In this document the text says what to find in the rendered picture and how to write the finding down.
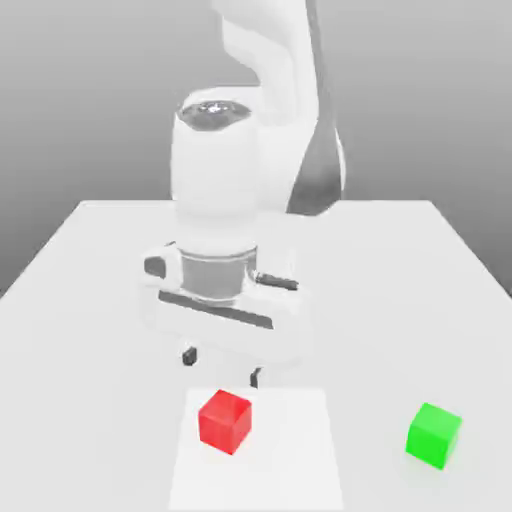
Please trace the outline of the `small red cube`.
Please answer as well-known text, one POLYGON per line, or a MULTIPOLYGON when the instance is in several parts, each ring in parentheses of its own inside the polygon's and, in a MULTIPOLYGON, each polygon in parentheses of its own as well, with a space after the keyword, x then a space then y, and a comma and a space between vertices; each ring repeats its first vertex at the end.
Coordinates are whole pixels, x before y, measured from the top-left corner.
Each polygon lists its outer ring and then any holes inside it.
POLYGON ((252 403, 219 389, 200 408, 200 440, 219 451, 233 455, 252 428, 252 403))

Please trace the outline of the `small green cube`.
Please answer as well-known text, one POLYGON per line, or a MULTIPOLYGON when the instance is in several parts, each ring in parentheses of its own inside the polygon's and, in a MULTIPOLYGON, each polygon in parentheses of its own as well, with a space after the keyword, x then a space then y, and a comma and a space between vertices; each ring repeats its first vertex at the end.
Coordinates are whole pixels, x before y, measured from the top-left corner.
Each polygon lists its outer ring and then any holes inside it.
POLYGON ((409 425, 405 452, 443 470, 453 453, 462 423, 460 416, 423 403, 409 425))

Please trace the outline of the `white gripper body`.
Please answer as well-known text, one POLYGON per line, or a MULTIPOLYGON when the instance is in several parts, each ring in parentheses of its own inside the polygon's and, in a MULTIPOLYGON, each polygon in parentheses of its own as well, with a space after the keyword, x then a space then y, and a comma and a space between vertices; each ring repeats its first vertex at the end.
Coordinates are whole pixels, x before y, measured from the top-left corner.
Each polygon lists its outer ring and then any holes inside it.
POLYGON ((230 307, 210 307, 170 293, 156 283, 139 284, 142 318, 161 331, 264 364, 287 363, 309 354, 309 297, 249 284, 230 307))

